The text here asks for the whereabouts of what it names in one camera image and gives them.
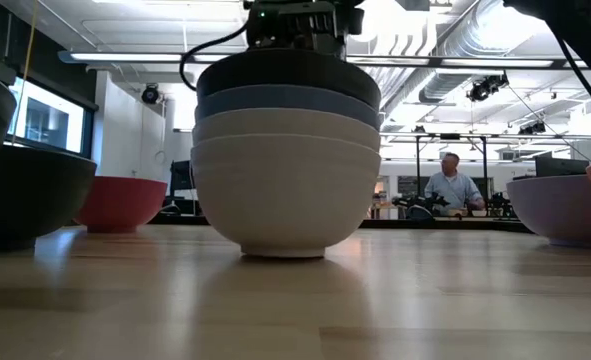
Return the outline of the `blue bowl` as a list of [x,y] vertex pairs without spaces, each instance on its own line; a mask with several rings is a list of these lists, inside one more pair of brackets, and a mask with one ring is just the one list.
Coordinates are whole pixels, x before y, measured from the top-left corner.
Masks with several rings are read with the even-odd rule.
[[195,122],[219,113],[255,108],[292,108],[338,114],[379,131],[378,112],[365,102],[335,91],[296,85],[250,85],[222,90],[197,100]]

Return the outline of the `white bowl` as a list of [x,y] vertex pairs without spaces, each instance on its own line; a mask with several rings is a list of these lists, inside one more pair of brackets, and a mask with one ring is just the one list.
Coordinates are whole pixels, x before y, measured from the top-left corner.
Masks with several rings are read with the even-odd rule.
[[321,257],[367,215],[381,158],[318,136],[216,137],[191,150],[208,223],[252,256]]
[[292,108],[239,109],[208,116],[192,130],[194,145],[205,140],[249,134],[309,135],[356,143],[378,152],[380,135],[359,120],[329,112]]

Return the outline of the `magenta bowl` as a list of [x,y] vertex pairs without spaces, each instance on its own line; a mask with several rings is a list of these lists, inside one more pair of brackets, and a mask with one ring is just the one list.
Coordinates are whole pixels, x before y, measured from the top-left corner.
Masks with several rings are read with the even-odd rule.
[[96,176],[73,218],[89,233],[131,233],[162,208],[167,183],[130,177]]

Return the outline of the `lavender bowl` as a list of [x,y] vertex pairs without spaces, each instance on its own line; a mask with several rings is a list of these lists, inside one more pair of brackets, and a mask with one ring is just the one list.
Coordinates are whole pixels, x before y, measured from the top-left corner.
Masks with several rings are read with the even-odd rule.
[[528,177],[506,184],[514,212],[556,246],[591,248],[591,184],[583,175]]

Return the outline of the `long ceiling light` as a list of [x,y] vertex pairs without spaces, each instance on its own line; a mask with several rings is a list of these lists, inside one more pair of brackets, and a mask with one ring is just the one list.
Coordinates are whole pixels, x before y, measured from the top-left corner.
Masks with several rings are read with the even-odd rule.
[[565,58],[348,55],[346,60],[351,64],[366,67],[571,70],[571,64]]
[[[228,56],[231,56],[231,53],[197,53],[191,55],[187,62],[210,64]],[[67,64],[178,64],[182,59],[182,54],[59,51],[58,57],[62,62]]]

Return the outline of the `black monitor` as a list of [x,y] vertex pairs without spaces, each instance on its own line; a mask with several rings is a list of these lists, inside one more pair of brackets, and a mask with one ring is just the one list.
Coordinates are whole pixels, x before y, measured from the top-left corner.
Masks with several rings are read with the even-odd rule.
[[192,167],[189,160],[174,161],[171,164],[170,192],[174,194],[178,190],[192,190],[194,188]]
[[589,162],[586,160],[535,157],[537,177],[582,175],[586,173]]

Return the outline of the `black ceiling spotlights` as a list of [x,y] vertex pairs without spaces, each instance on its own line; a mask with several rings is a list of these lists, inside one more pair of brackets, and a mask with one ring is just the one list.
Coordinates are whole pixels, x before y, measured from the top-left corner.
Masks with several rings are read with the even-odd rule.
[[482,102],[508,85],[509,80],[505,73],[501,75],[489,75],[481,80],[474,81],[472,88],[467,91],[466,97],[471,102]]

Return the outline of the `person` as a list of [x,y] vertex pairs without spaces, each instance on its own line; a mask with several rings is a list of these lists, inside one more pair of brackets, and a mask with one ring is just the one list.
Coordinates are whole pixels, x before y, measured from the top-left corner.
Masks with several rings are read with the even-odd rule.
[[437,206],[444,216],[450,210],[485,209],[483,196],[472,178],[458,171],[459,160],[457,154],[446,153],[441,160],[441,171],[429,178],[424,189],[427,198],[436,193],[447,202],[446,206]]

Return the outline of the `window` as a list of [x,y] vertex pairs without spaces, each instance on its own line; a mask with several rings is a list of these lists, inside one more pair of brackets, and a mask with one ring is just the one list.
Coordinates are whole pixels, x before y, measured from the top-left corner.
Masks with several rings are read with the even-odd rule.
[[16,77],[9,90],[17,107],[5,143],[91,157],[93,115],[30,81]]

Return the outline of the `silver ventilation duct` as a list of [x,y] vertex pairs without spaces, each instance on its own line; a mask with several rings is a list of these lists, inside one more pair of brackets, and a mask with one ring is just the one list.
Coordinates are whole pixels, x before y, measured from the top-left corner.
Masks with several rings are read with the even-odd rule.
[[[453,31],[433,49],[441,57],[503,57],[543,31],[545,23],[506,7],[503,0],[479,0]],[[394,105],[409,97],[425,103],[439,103],[463,84],[466,74],[444,74],[418,68],[387,100]]]

